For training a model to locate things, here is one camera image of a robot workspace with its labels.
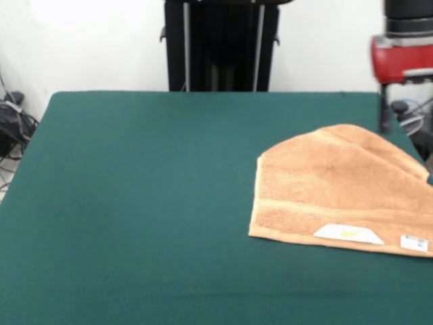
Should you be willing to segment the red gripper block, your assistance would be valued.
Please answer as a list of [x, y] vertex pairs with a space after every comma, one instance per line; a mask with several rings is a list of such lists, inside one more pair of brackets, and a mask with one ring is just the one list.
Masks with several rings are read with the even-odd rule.
[[371, 63], [380, 84], [378, 129], [390, 131], [388, 88], [391, 84], [423, 83], [432, 80], [432, 37], [388, 38], [374, 36], [371, 40]]

